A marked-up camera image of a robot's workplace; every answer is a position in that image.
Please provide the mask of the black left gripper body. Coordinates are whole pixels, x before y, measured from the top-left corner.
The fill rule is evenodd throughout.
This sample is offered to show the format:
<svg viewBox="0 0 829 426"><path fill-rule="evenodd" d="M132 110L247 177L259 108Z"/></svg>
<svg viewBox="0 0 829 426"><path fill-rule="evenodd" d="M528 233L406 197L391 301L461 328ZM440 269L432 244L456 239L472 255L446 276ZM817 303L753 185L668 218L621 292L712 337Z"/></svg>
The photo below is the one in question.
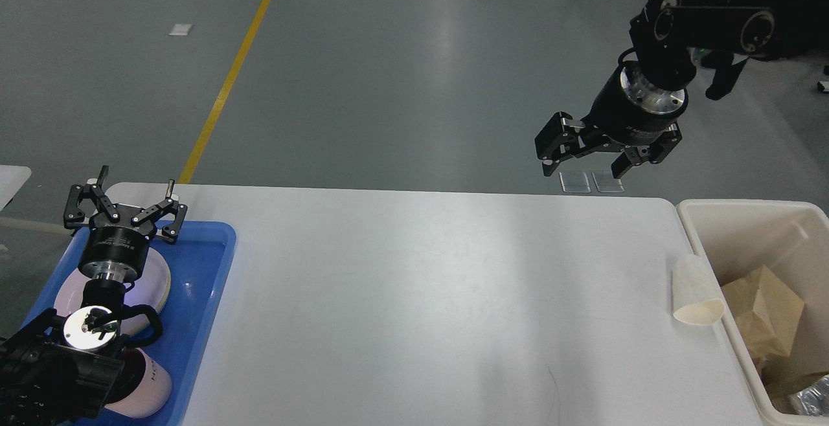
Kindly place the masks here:
<svg viewBox="0 0 829 426"><path fill-rule="evenodd" d="M87 278L106 275L135 282L143 275L151 237L127 227L89 227L78 270Z"/></svg>

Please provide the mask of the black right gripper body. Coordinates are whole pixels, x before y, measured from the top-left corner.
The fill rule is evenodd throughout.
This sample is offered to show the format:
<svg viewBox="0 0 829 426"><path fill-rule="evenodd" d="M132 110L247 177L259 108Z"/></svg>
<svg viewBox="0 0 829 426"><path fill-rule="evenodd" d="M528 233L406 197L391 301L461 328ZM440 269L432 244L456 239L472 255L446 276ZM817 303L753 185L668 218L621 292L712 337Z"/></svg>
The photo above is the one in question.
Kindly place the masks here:
<svg viewBox="0 0 829 426"><path fill-rule="evenodd" d="M637 62L619 64L583 117L613 142L645 146L657 140L687 110L688 92L661 89Z"/></svg>

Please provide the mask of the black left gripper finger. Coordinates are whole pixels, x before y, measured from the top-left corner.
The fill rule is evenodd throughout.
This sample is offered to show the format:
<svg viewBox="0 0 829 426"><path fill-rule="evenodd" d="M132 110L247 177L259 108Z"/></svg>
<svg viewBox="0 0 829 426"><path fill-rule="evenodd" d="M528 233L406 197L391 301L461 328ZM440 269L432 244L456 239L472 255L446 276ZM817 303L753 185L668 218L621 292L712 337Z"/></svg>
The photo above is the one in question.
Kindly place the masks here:
<svg viewBox="0 0 829 426"><path fill-rule="evenodd" d="M162 201L142 208L132 216L132 229L140 232L145 240L158 238L164 243L175 244L181 236L188 205L174 192L175 185L175 180L169 180Z"/></svg>
<svg viewBox="0 0 829 426"><path fill-rule="evenodd" d="M121 219L115 203L104 193L104 181L109 175L109 166L103 164L100 173L92 178L91 183L71 185L64 208L64 228L79 229L89 227L94 222L95 214L102 213L104 222L118 223Z"/></svg>

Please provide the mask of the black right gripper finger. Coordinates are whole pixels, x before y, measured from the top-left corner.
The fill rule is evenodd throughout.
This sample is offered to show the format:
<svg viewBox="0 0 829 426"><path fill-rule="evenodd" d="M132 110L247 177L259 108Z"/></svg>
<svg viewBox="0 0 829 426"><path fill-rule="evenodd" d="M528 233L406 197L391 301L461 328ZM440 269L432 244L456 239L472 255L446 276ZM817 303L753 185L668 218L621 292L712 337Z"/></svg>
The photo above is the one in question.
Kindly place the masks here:
<svg viewBox="0 0 829 426"><path fill-rule="evenodd" d="M619 157L611 164L613 178L620 180L633 167L640 166L643 163L662 163L681 141L681 129L679 124L674 122L651 144L645 146L625 146Z"/></svg>
<svg viewBox="0 0 829 426"><path fill-rule="evenodd" d="M616 152L616 142L598 128L557 111L536 135L535 149L543 175L550 177L568 160Z"/></svg>

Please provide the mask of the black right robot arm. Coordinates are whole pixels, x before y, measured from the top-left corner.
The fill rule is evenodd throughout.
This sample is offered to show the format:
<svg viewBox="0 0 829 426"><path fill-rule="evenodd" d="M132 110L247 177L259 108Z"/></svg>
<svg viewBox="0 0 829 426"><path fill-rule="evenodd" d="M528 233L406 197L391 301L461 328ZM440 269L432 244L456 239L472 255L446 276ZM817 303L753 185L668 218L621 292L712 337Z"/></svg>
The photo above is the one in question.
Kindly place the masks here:
<svg viewBox="0 0 829 426"><path fill-rule="evenodd" d="M592 153L618 155L616 180L662 163L682 140L697 69L713 70L705 96L720 100L750 60L826 61L827 0L646 0L586 116L557 111L536 135L543 175Z"/></svg>

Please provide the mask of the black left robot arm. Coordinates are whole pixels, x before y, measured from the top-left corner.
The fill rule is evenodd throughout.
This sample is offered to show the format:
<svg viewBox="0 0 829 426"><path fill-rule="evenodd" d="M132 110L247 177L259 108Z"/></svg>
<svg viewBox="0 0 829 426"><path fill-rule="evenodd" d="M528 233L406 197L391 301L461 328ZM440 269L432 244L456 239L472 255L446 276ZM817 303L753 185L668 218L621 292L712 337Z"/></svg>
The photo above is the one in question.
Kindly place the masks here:
<svg viewBox="0 0 829 426"><path fill-rule="evenodd" d="M2 340L3 425L56 425L104 409L147 418L171 396L172 377L146 352L162 337L162 320L151 304L128 305L126 294L154 238L177 243L188 208L174 180L150 207L112 202L108 172L102 166L94 180L72 185L63 214L66 229L88 231L80 307L65 317L45 309Z"/></svg>

